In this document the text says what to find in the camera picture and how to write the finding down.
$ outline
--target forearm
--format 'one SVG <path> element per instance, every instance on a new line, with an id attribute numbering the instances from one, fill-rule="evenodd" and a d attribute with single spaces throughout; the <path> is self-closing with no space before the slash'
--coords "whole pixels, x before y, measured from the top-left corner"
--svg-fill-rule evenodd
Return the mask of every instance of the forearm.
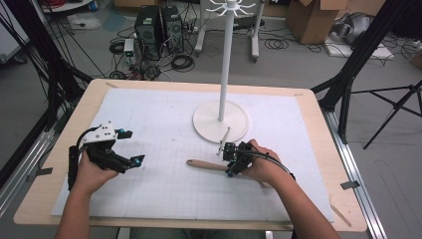
<path id="1" fill-rule="evenodd" d="M 339 238 L 331 224 L 290 175 L 282 170 L 275 175 L 271 184 L 282 199 L 299 238 Z"/>
<path id="2" fill-rule="evenodd" d="M 90 238 L 91 196 L 72 190 L 65 205 L 56 239 Z"/>

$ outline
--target person's right hand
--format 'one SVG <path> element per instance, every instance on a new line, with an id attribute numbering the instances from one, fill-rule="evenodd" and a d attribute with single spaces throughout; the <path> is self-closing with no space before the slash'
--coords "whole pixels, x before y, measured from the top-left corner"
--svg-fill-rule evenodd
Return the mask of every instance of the person's right hand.
<path id="1" fill-rule="evenodd" d="M 279 156 L 274 151 L 266 147 L 259 146 L 256 140 L 251 139 L 249 140 L 249 143 L 254 147 L 253 150 L 259 151 L 261 153 L 267 153 L 269 156 L 280 161 Z M 256 157 L 252 161 L 251 166 L 242 171 L 243 175 L 247 175 L 257 181 L 268 182 L 270 184 L 273 183 L 275 176 L 279 173 L 286 172 L 274 163 L 261 157 Z"/>
<path id="2" fill-rule="evenodd" d="M 118 172 L 110 169 L 102 170 L 96 164 L 92 163 L 87 152 L 84 150 L 79 164 L 78 177 L 72 191 L 79 191 L 91 196 L 107 181 L 116 176 L 118 176 Z"/>

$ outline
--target grid paper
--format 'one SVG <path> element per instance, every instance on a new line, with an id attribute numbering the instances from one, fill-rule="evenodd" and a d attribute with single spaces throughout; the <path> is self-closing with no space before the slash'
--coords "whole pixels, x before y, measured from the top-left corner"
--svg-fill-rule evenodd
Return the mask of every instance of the grid paper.
<path id="1" fill-rule="evenodd" d="M 290 221 L 279 196 L 251 178 L 194 168 L 187 159 L 227 164 L 218 144 L 199 136 L 195 110 L 219 94 L 110 89 L 92 126 L 111 120 L 114 128 L 132 130 L 113 150 L 122 156 L 145 154 L 140 168 L 109 181 L 91 202 L 92 216 Z M 294 97 L 228 94 L 249 115 L 241 139 L 255 138 L 279 154 L 298 184 L 329 220 L 333 215 L 322 184 L 299 105 Z M 52 212 L 61 215 L 68 196 L 67 178 Z"/>

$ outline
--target tripod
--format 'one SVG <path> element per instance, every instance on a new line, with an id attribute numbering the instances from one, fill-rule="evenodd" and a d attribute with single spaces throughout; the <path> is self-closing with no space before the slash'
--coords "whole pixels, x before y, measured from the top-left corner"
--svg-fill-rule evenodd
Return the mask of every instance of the tripod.
<path id="1" fill-rule="evenodd" d="M 421 86 L 422 86 L 422 80 L 416 84 L 416 86 L 410 85 L 408 87 L 398 87 L 398 88 L 386 88 L 386 89 L 379 89 L 379 90 L 369 90 L 369 91 L 360 91 L 360 92 L 352 92 L 352 94 L 360 94 L 360 93 L 371 93 L 375 95 L 376 97 L 390 103 L 393 105 L 394 112 L 388 117 L 388 119 L 382 124 L 381 128 L 375 133 L 375 135 L 371 138 L 371 140 L 366 144 L 366 146 L 363 149 L 367 149 L 369 145 L 375 140 L 375 138 L 381 133 L 381 131 L 385 128 L 385 126 L 393 119 L 393 117 L 398 113 L 400 110 L 405 110 L 409 113 L 412 113 L 420 118 L 422 118 L 422 100 L 421 100 Z M 397 103 L 394 101 L 391 101 L 381 95 L 379 95 L 377 92 L 386 92 L 386 91 L 395 91 L 395 90 L 406 90 L 408 89 L 409 92 L 404 95 L 403 98 L 401 98 Z M 420 113 L 414 112 L 408 108 L 404 107 L 404 104 L 406 104 L 407 100 L 410 99 L 410 97 L 415 94 L 418 96 L 418 102 L 419 102 L 419 111 Z"/>

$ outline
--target metal rail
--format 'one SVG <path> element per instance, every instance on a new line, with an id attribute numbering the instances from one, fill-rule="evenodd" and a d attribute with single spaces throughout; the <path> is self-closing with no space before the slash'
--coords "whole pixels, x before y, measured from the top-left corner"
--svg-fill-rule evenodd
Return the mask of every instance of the metal rail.
<path id="1" fill-rule="evenodd" d="M 63 114 L 63 111 L 59 110 L 58 118 L 60 118 Z M 56 137 L 58 136 L 56 135 L 54 126 L 52 126 L 50 130 L 42 131 L 9 179 L 1 187 L 0 218 L 3 216 L 10 203 L 25 183 L 27 176 L 30 175 L 34 167 L 37 166 L 38 160 L 42 159 L 41 157 L 44 156 L 44 153 L 47 151 L 49 145 L 54 143 Z"/>
<path id="2" fill-rule="evenodd" d="M 335 113 L 327 112 L 322 110 L 322 114 L 325 117 L 326 124 L 329 127 L 332 138 L 337 147 L 338 153 L 341 156 L 344 169 L 347 172 L 350 181 L 357 181 L 360 186 L 354 188 L 354 194 L 356 195 L 357 201 L 362 209 L 363 216 L 365 217 L 366 224 L 372 238 L 374 239 L 386 239 L 387 236 L 382 227 L 381 221 L 379 220 L 378 214 L 375 211 L 375 207 L 369 197 L 369 193 L 366 190 L 365 183 L 360 176 L 359 169 L 357 168 L 356 162 L 354 161 L 353 155 L 351 154 L 350 148 L 347 144 L 344 144 L 338 134 L 338 120 Z"/>

